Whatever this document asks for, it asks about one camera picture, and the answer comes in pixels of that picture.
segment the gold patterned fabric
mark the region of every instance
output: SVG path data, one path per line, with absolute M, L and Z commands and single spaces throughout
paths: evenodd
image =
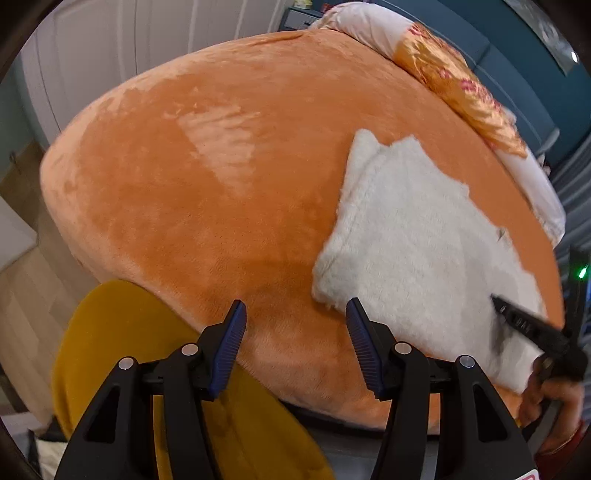
M 432 90 L 493 149 L 525 158 L 527 149 L 502 105 L 445 41 L 414 23 L 396 46 L 394 63 Z

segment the orange plush cushion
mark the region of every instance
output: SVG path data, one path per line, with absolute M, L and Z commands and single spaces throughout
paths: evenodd
M 552 247 L 499 160 L 441 99 L 339 32 L 224 43 L 120 85 L 47 152 L 43 194 L 99 279 L 141 285 L 199 331 L 242 299 L 248 372 L 294 404 L 383 427 L 389 405 L 365 388 L 344 318 L 310 294 L 359 128 L 382 144 L 415 135 L 465 182 L 509 230 L 560 325 Z M 503 395 L 515 409 L 518 397 Z

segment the mustard yellow fabric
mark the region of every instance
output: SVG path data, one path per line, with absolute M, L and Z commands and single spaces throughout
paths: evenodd
M 186 322 L 135 284 L 115 280 L 94 289 L 74 313 L 53 371 L 54 408 L 66 436 L 120 358 L 165 358 L 197 338 Z M 162 406 L 161 397 L 155 397 L 158 473 L 171 480 Z M 226 391 L 215 402 L 205 402 L 203 410 L 224 480 L 333 479 L 306 430 L 240 366 L 235 365 Z

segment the teal wall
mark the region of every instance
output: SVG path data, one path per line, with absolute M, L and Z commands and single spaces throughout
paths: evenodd
M 582 66 L 564 75 L 529 26 L 502 0 L 439 0 L 471 23 L 530 84 L 560 138 L 548 154 L 556 165 L 576 148 L 591 126 L 591 77 Z
M 22 109 L 14 68 L 0 83 L 0 179 L 10 166 L 9 155 L 19 154 L 33 140 L 33 132 Z

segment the white door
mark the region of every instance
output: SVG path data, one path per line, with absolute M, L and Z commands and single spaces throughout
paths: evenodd
M 138 0 L 138 73 L 217 43 L 276 31 L 293 0 Z
M 293 0 L 63 0 L 22 51 L 49 142 L 86 105 L 137 73 L 234 38 L 276 31 Z
M 135 7 L 136 0 L 64 0 L 37 28 L 43 83 L 60 130 L 136 75 Z

